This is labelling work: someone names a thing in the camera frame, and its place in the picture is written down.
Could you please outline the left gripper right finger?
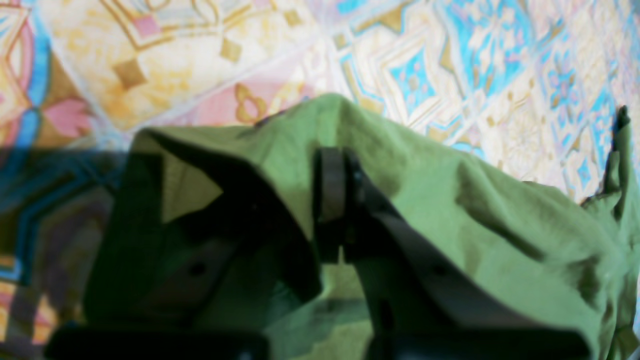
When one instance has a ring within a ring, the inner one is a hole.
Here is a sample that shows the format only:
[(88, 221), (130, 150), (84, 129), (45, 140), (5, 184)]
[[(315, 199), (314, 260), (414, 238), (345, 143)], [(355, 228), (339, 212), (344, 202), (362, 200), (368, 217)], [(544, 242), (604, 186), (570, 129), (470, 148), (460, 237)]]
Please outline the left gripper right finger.
[(476, 285), (419, 234), (349, 148), (313, 158), (314, 244), (354, 266), (374, 330), (367, 360), (589, 360), (576, 330), (543, 325)]

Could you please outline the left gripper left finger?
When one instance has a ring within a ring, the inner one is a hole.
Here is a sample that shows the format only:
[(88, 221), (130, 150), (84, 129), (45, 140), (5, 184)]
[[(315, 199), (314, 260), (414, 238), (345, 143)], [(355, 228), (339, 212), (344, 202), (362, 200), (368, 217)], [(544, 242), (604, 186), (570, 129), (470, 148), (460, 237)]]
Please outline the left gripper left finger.
[(220, 194), (163, 223), (150, 268), (105, 240), (83, 307), (84, 325), (55, 331), (48, 360), (267, 360), (265, 329), (321, 291), (299, 225), (268, 191)]

